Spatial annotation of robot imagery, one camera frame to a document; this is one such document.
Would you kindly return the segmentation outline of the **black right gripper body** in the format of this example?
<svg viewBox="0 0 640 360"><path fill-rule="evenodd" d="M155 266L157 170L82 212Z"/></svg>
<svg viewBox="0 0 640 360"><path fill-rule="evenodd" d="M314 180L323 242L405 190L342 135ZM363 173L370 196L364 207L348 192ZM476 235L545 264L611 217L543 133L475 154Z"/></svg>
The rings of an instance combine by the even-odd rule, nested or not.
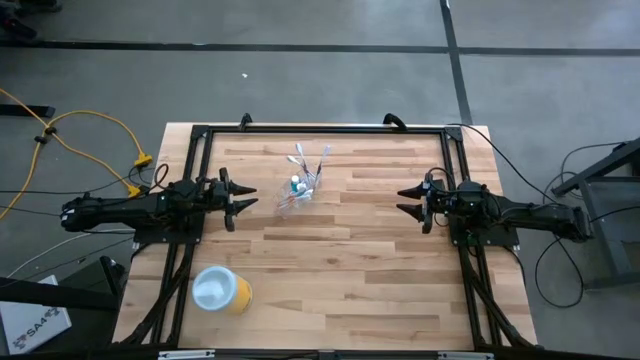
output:
<svg viewBox="0 0 640 360"><path fill-rule="evenodd" d="M486 225L489 220L489 191L485 185L463 181L456 190L445 190L444 182L427 173L423 181L422 233L433 227L434 214L459 219L465 227Z"/></svg>

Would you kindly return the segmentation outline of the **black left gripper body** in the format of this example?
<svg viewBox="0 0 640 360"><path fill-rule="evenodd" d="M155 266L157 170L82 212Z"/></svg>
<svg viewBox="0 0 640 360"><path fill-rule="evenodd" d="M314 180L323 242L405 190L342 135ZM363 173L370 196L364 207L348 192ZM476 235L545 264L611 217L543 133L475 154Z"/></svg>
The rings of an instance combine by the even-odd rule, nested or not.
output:
<svg viewBox="0 0 640 360"><path fill-rule="evenodd" d="M217 178L202 177L200 183L203 190L200 195L201 210L206 213L222 211L224 213L224 226L228 232L235 231L233 220L234 209L231 200L231 179L226 167L219 169Z"/></svg>

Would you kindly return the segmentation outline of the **clear acrylic organizer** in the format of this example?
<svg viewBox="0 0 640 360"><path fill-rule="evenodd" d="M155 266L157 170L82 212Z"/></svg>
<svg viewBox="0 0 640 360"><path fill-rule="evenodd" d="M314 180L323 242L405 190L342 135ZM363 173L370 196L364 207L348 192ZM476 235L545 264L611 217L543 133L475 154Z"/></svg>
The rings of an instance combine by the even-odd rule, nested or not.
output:
<svg viewBox="0 0 640 360"><path fill-rule="evenodd" d="M301 205L299 205L298 207L292 207L289 209L285 209L284 211L280 211L276 208L276 204L279 200L282 200L284 197L289 196L289 195L296 195L296 186L291 183L291 177L293 175L298 175L301 179L300 183L305 183L307 185L307 191L305 193L311 193L312 194L312 198L310 201L305 202ZM310 204L311 201L314 199L314 196L318 193L319 188L320 188L320 183L321 183L321 178L322 178L322 173L320 176L320 179L318 182L316 182L314 179L310 179L305 177L305 174L303 173L302 170L298 171L297 173L291 175L284 183L283 185L280 187L280 189L275 193L274 197L273 197L273 202L274 202L274 209L275 212L283 217L286 218L287 216L291 215L292 213L294 213L297 210L301 210L303 207L305 207L307 204Z"/></svg>

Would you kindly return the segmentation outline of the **yellow wipes canister white lid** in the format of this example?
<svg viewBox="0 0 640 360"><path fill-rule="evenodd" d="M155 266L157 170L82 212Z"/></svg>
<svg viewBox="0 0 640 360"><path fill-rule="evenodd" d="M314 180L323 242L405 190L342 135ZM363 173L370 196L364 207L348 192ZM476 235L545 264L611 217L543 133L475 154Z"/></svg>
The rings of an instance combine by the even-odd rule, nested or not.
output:
<svg viewBox="0 0 640 360"><path fill-rule="evenodd" d="M202 310L242 314L252 304L250 283L223 266L212 266L201 271L194 279L192 298Z"/></svg>

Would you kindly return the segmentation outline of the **black metal stand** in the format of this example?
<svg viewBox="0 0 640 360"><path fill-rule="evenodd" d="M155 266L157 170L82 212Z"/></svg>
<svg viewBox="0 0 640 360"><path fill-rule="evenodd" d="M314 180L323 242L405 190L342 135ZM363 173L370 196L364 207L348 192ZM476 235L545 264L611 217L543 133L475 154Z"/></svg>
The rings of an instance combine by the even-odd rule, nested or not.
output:
<svg viewBox="0 0 640 360"><path fill-rule="evenodd" d="M609 155L552 189L557 197L573 190L581 193L609 269L607 276L587 282L587 290L640 284L640 268L634 267L625 248L640 246L640 137L610 146Z"/></svg>

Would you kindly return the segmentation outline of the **black stand foot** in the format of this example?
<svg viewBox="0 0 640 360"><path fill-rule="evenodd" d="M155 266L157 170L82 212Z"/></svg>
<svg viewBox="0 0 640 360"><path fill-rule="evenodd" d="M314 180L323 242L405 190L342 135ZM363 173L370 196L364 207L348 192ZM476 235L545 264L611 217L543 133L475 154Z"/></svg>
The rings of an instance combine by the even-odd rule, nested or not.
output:
<svg viewBox="0 0 640 360"><path fill-rule="evenodd" d="M34 113L38 117L51 118L55 112L51 106L29 106L26 109L20 105L0 104L0 116L29 117Z"/></svg>

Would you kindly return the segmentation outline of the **white printed box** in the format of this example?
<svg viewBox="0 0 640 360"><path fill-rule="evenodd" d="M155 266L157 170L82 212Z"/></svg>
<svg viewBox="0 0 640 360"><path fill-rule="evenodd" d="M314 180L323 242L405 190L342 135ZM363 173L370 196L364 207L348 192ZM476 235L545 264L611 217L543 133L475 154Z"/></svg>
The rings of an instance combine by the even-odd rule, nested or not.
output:
<svg viewBox="0 0 640 360"><path fill-rule="evenodd" d="M54 275L38 283L17 285L10 295L22 295L23 300L0 300L0 326L4 331L9 355L22 355L59 337L72 327L66 307L44 305L46 295L58 285Z"/></svg>

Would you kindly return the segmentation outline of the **person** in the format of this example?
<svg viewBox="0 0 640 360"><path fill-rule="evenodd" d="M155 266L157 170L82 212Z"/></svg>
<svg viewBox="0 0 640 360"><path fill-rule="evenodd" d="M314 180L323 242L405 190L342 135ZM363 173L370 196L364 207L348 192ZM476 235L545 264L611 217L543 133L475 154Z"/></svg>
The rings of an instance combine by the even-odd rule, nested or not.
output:
<svg viewBox="0 0 640 360"><path fill-rule="evenodd" d="M60 0L0 0L0 29L8 35L33 40L38 32L20 17L39 13L55 13L62 9Z"/></svg>

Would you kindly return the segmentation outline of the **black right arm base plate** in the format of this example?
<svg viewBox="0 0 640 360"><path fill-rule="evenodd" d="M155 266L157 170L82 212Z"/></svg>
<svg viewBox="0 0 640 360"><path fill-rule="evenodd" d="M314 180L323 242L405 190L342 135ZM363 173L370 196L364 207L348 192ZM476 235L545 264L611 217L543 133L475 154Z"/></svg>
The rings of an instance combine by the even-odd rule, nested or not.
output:
<svg viewBox="0 0 640 360"><path fill-rule="evenodd" d="M514 246L519 244L514 228L497 223L498 218L492 210L477 210L471 215L449 212L453 240L459 247L473 246Z"/></svg>

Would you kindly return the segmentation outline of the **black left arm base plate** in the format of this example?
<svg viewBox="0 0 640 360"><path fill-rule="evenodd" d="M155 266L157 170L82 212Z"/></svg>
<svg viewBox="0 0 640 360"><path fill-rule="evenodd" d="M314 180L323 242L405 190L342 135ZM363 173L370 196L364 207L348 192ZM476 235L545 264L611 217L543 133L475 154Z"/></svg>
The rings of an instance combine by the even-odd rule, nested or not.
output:
<svg viewBox="0 0 640 360"><path fill-rule="evenodd" d="M189 245L200 242L204 229L204 212L180 215L160 224L137 229L134 241L140 244Z"/></svg>

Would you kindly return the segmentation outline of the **black desk frame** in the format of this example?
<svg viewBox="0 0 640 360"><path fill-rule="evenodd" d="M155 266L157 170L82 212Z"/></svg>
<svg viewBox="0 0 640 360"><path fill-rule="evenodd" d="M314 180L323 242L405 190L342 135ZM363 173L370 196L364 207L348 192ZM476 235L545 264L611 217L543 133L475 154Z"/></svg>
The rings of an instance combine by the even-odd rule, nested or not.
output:
<svg viewBox="0 0 640 360"><path fill-rule="evenodd" d="M116 311L123 279L124 267L102 256L58 285L0 277L0 302Z"/></svg>

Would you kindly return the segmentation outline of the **silver aluminium bracket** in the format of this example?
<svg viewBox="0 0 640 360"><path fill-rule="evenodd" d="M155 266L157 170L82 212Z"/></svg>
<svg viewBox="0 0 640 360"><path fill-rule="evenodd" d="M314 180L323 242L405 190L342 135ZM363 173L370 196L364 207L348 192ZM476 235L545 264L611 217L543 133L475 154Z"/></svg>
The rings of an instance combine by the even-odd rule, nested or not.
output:
<svg viewBox="0 0 640 360"><path fill-rule="evenodd" d="M213 360L215 351L210 349L173 350L158 354L157 360Z"/></svg>
<svg viewBox="0 0 640 360"><path fill-rule="evenodd" d="M438 353L437 359L438 360L495 360L495 357L492 353L442 351Z"/></svg>

